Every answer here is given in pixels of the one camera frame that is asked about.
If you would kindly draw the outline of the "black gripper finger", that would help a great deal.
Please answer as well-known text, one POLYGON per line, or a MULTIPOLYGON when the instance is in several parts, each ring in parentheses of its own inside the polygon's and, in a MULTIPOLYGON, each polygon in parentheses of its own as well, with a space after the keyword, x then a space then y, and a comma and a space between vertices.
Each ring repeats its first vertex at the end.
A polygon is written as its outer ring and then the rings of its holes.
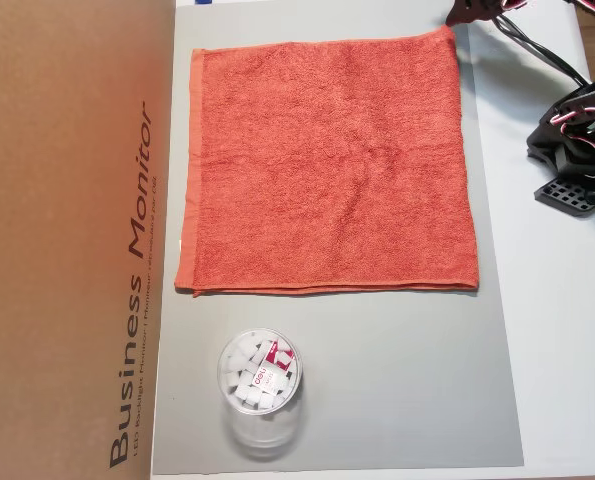
POLYGON ((477 20, 488 21, 502 13, 501 0, 455 0, 445 24, 455 26, 477 20))

